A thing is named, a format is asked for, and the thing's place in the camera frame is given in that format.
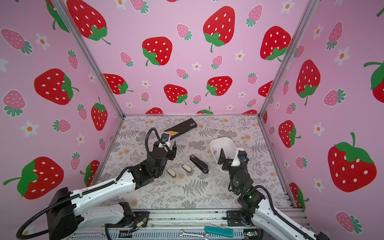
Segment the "staple strip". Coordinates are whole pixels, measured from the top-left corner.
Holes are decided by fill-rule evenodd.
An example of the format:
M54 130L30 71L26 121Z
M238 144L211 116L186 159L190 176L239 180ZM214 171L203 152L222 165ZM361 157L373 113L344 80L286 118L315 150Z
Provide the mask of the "staple strip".
M172 177L172 178L175 178L176 177L176 172L172 169L167 169L167 173Z
M192 171L192 168L186 164L182 165L182 168L187 171L188 173L190 173Z

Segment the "black stapler body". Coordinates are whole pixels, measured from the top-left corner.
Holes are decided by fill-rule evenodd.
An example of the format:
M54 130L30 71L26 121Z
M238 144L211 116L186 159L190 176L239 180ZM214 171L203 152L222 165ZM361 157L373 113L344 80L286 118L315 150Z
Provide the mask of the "black stapler body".
M198 167L204 174L209 173L209 167L208 165L200 160L198 157L195 155L190 156L190 161L195 164L196 167Z

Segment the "black stapler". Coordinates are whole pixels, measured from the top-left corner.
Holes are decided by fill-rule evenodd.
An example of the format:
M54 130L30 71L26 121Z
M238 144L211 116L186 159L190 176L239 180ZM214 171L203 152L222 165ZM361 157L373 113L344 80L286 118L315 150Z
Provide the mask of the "black stapler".
M190 118L180 124L177 124L165 130L165 133L170 134L171 140L173 140L174 138L179 137L196 127L197 123L192 118Z

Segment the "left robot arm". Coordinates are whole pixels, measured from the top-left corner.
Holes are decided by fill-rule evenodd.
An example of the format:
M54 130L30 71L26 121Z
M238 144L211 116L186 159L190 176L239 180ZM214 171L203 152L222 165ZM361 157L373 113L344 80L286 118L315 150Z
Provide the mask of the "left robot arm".
M49 238L62 240L75 231L96 225L133 227L137 217L127 202L99 207L106 200L123 193L138 190L159 178L167 161L176 156L177 145L154 148L147 159L133 167L127 167L111 180L92 187L70 192L68 188L56 192L47 212Z

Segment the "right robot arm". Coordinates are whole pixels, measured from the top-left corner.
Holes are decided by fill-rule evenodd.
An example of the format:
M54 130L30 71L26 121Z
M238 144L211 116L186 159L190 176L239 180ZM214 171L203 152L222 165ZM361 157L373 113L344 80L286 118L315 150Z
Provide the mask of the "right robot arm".
M328 240L324 233L316 234L299 225L274 207L271 194L261 185L254 185L248 171L248 154L237 148L232 159L220 151L218 165L229 173L228 190L238 196L241 219L246 225L254 225L276 240Z

